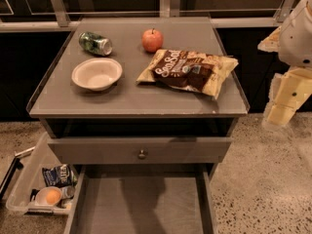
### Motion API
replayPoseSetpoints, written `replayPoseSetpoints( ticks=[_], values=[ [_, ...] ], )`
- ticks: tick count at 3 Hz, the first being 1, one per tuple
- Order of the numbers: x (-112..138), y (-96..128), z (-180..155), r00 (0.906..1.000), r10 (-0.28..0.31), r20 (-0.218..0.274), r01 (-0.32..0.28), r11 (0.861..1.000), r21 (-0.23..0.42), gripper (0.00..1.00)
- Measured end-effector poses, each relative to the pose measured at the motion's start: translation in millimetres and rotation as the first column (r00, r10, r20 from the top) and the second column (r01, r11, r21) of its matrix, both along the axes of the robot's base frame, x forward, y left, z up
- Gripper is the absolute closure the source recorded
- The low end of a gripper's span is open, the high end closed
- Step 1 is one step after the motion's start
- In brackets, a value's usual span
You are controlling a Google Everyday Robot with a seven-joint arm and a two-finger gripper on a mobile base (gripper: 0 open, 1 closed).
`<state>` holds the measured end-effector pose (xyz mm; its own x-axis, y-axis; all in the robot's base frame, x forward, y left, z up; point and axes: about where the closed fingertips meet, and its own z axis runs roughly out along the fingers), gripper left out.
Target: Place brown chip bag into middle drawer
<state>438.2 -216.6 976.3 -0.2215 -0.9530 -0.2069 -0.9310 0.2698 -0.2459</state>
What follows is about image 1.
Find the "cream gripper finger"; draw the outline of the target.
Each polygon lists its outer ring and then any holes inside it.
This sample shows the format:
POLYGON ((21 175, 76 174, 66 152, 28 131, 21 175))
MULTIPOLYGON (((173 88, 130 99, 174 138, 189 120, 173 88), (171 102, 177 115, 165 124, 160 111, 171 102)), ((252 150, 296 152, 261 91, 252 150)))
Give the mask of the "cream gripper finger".
POLYGON ((294 116, 295 110, 280 104, 268 102, 263 112, 265 123, 274 126, 286 126, 294 116))

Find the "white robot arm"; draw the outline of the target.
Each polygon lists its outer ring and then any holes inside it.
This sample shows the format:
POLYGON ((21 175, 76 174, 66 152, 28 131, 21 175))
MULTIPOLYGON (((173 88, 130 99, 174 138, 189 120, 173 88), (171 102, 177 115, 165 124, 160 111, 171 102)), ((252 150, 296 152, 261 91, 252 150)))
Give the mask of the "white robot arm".
POLYGON ((300 0, 283 24, 262 40, 257 48, 276 52, 290 68, 271 81, 264 121, 286 126, 312 95, 312 0, 300 0))

